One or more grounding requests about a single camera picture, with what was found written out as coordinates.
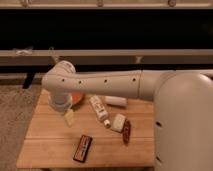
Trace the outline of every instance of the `bottle cap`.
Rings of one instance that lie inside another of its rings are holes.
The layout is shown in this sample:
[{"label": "bottle cap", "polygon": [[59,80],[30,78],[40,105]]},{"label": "bottle cap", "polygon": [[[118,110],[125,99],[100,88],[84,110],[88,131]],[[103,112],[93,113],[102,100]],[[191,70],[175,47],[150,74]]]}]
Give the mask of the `bottle cap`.
[{"label": "bottle cap", "polygon": [[106,120],[104,121],[104,126],[105,126],[106,128],[110,128],[110,127],[111,127],[111,123],[110,123],[110,121],[109,121],[108,119],[106,119]]}]

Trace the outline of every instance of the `small white object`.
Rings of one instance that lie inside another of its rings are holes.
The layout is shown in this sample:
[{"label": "small white object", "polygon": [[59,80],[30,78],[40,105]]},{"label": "small white object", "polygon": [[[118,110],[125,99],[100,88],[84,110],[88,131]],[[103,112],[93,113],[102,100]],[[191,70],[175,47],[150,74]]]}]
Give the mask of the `small white object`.
[{"label": "small white object", "polygon": [[105,97],[106,104],[126,107],[127,99],[123,97],[114,97],[114,96],[106,96]]},{"label": "small white object", "polygon": [[117,114],[112,122],[111,130],[121,133],[123,131],[125,120],[126,116]]},{"label": "small white object", "polygon": [[104,121],[104,126],[105,126],[106,128],[110,128],[110,127],[111,127],[111,123],[110,123],[110,121],[109,121],[108,119],[106,119],[106,120]]},{"label": "small white object", "polygon": [[67,122],[67,125],[69,127],[71,127],[74,123],[74,111],[72,109],[69,109],[65,115],[64,115],[64,119]]},{"label": "small white object", "polygon": [[103,122],[106,120],[109,116],[108,112],[106,111],[101,99],[98,96],[92,96],[90,98],[90,103],[95,110],[98,120],[100,122]]}]

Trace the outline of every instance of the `gray carpet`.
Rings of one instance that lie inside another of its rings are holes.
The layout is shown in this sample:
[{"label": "gray carpet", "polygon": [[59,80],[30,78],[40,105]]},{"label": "gray carpet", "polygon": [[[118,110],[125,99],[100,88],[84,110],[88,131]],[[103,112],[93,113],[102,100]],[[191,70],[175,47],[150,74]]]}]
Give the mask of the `gray carpet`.
[{"label": "gray carpet", "polygon": [[15,171],[16,160],[41,86],[22,89],[25,75],[0,76],[0,171]]}]

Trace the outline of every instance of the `white bottle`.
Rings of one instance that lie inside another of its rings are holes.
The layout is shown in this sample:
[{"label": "white bottle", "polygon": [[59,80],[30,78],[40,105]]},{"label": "white bottle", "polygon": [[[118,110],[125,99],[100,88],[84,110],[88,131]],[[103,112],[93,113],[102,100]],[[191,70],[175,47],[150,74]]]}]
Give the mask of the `white bottle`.
[{"label": "white bottle", "polygon": [[95,110],[98,120],[100,122],[105,121],[109,117],[108,112],[106,111],[101,99],[98,96],[92,96],[90,98],[90,103],[93,109]]}]

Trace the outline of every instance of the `floor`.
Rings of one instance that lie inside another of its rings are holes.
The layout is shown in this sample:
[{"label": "floor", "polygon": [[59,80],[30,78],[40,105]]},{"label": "floor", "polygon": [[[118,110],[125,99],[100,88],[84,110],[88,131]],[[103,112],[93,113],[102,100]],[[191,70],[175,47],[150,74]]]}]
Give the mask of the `floor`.
[{"label": "floor", "polygon": [[[22,89],[26,74],[0,74],[0,171],[17,169],[16,160],[41,92],[42,75],[37,74],[29,89]],[[151,171],[151,168],[53,169],[53,171]]]}]

